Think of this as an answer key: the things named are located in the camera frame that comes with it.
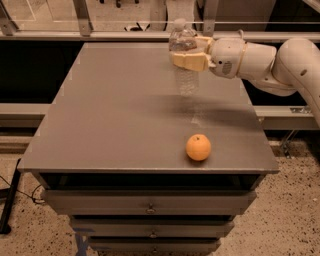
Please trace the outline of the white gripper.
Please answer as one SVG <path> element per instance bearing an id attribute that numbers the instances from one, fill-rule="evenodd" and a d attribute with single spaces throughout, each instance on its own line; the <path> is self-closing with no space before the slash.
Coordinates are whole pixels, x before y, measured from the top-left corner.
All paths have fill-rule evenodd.
<path id="1" fill-rule="evenodd" d="M 214 75 L 228 79 L 237 75 L 246 45 L 243 39 L 221 38 L 214 42 L 212 37 L 197 36 L 195 41 L 196 53 L 170 54 L 173 65 L 196 72 L 209 69 Z"/>

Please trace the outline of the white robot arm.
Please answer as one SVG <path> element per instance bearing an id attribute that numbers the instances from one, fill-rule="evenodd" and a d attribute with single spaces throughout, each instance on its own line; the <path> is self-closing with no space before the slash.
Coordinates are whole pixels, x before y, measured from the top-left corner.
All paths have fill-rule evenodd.
<path id="1" fill-rule="evenodd" d="M 278 96 L 299 93 L 320 125 L 320 50 L 304 38 L 292 38 L 280 48 L 241 38 L 187 37 L 169 41 L 173 65 L 194 72 L 249 81 Z"/>

